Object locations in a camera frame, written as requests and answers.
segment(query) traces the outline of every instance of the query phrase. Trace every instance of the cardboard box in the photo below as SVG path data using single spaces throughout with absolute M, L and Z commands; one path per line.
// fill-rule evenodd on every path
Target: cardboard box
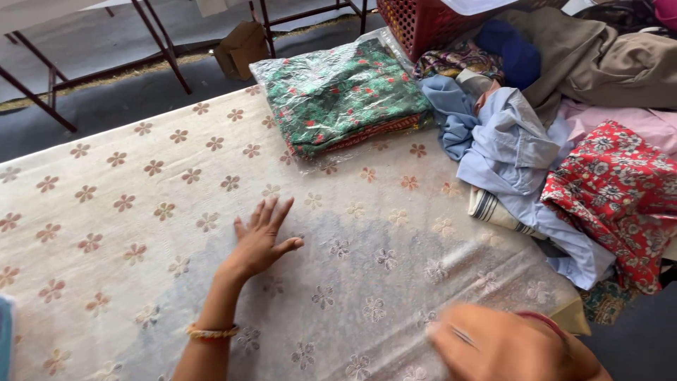
M 263 25 L 242 21 L 214 49 L 214 57 L 227 77 L 247 80 L 252 77 L 249 64 L 268 57 Z

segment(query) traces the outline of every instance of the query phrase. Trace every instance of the hand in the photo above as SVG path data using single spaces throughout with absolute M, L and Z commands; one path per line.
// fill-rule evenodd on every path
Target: hand
M 273 215 L 277 203 L 277 197 L 261 200 L 246 227 L 239 216 L 235 218 L 233 225 L 238 245 L 221 265 L 226 267 L 227 271 L 234 270 L 246 280 L 266 271 L 285 253 L 303 247 L 304 242 L 298 237 L 275 245 L 278 231 L 294 203 L 294 197 L 285 201 L 280 210 Z
M 567 334 L 565 350 L 562 338 L 544 322 L 512 313 L 453 304 L 431 324 L 429 339 L 455 380 L 611 380 L 578 339 Z

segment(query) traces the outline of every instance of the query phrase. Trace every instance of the finger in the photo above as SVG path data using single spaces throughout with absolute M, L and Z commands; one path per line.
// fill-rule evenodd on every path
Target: finger
M 265 206 L 263 207 L 263 211 L 261 212 L 259 226 L 267 226 L 270 223 L 270 217 L 273 215 L 273 209 L 275 209 L 275 205 L 277 203 L 278 203 L 277 197 L 272 197 L 271 199 L 265 202 Z
M 265 206 L 265 199 L 259 201 L 259 203 L 256 205 L 256 209 L 254 209 L 254 213 L 252 213 L 251 218 L 249 219 L 249 228 L 252 228 L 254 226 L 259 225 L 259 220 L 261 219 L 261 211 L 263 210 L 263 207 Z
M 452 373 L 464 381 L 480 381 L 478 371 L 483 364 L 476 348 L 461 340 L 444 322 L 432 323 L 428 333 L 428 339 Z
M 287 239 L 285 242 L 282 242 L 281 244 L 273 247 L 272 251 L 279 258 L 284 254 L 291 252 L 292 250 L 296 250 L 300 247 L 303 247 L 304 245 L 305 242 L 303 242 L 301 238 L 294 237 Z
M 235 217 L 233 226 L 235 227 L 235 236 L 238 239 L 242 238 L 247 233 L 247 229 L 244 227 L 244 224 L 242 223 L 242 220 L 239 216 Z
M 270 226 L 271 228 L 275 229 L 276 232 L 280 229 L 280 226 L 282 226 L 282 223 L 284 222 L 284 219 L 287 217 L 287 213 L 289 213 L 289 209 L 291 209 L 292 205 L 294 205 L 294 197 L 285 201 L 282 204 L 280 210 L 278 210 L 278 212 L 275 214 L 275 217 L 273 217 Z

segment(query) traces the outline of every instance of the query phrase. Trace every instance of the red floral fabric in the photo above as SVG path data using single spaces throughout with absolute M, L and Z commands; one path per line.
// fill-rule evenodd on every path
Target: red floral fabric
M 645 294 L 677 233 L 677 163 L 614 121 L 600 124 L 550 172 L 541 201 L 616 254 L 619 282 Z

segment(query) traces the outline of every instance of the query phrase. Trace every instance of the red plastic basket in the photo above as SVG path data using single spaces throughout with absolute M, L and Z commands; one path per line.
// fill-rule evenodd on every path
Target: red plastic basket
M 524 0 L 512 5 L 537 9 L 562 7 L 567 0 Z M 429 50 L 442 49 L 506 7 L 462 16 L 440 0 L 376 0 L 378 11 L 407 56 L 416 62 Z

